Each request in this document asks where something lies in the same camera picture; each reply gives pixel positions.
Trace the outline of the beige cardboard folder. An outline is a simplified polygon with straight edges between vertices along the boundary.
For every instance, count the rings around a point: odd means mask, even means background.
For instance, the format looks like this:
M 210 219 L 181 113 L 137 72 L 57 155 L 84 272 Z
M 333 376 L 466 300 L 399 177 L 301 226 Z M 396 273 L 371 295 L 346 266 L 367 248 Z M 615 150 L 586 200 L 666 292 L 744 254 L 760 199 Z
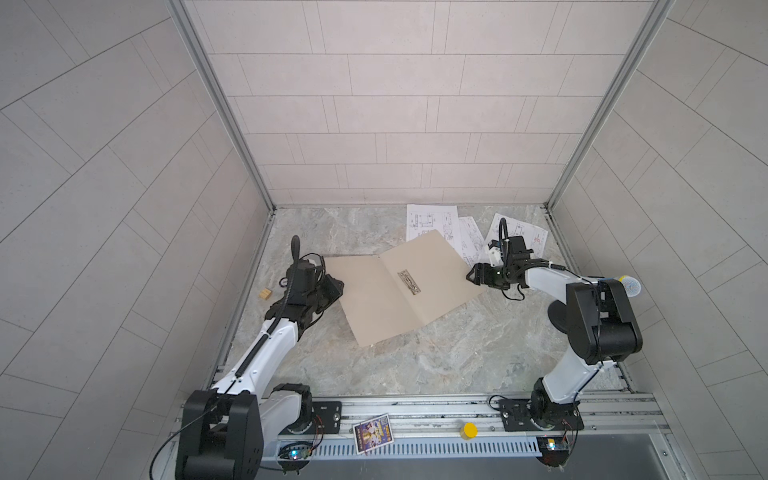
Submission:
M 379 255 L 328 257 L 327 272 L 344 282 L 340 303 L 362 346 L 424 327 L 478 297 L 470 267 L 437 231 Z M 408 270 L 421 289 L 412 295 L 398 277 Z

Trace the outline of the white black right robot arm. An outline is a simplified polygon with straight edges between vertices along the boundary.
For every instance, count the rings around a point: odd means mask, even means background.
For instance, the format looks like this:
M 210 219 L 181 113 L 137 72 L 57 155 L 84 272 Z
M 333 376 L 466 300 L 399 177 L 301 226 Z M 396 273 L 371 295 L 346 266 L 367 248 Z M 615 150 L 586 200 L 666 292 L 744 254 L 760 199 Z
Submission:
M 630 300 L 642 291 L 636 278 L 585 277 L 563 265 L 531 257 L 521 236 L 499 237 L 492 251 L 498 265 L 475 264 L 466 279 L 503 293 L 516 288 L 518 300 L 525 289 L 554 298 L 547 310 L 550 323 L 565 334 L 568 348 L 557 365 L 534 384 L 530 400 L 501 399 L 495 407 L 505 419 L 518 417 L 534 428 L 583 427 L 578 418 L 578 396 L 608 364 L 625 360 L 642 349 L 643 340 Z

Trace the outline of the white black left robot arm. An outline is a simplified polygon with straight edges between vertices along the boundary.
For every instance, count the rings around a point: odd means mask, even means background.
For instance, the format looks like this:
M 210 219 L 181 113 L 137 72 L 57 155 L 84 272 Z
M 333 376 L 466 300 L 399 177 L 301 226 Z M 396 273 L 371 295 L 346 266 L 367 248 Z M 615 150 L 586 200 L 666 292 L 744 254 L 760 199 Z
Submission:
M 305 465 L 325 433 L 313 410 L 309 386 L 269 385 L 287 354 L 343 294 L 344 284 L 327 273 L 324 258 L 302 253 L 291 240 L 292 263 L 284 295 L 267 311 L 257 339 L 215 385 L 196 390 L 182 413 L 175 476 L 178 479 L 253 479 L 265 447 L 283 432 L 313 435 L 291 443 L 286 462 Z

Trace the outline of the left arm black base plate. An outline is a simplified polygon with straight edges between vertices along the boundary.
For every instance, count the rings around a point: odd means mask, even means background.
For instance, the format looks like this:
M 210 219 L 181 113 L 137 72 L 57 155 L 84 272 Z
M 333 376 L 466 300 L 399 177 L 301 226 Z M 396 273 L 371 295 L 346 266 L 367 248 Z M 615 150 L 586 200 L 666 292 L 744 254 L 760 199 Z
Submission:
M 296 421 L 285 427 L 281 435 L 314 435 L 316 420 L 320 420 L 324 433 L 338 434 L 342 416 L 341 401 L 312 402 L 311 406 L 302 405 Z

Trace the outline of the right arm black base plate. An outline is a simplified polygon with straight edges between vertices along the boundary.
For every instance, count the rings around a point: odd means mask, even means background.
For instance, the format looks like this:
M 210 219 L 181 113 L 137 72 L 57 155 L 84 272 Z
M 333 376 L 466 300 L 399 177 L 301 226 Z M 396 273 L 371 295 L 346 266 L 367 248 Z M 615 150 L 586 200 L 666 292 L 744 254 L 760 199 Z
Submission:
M 584 429 L 582 417 L 573 404 L 523 399 L 502 399 L 498 404 L 506 432 Z

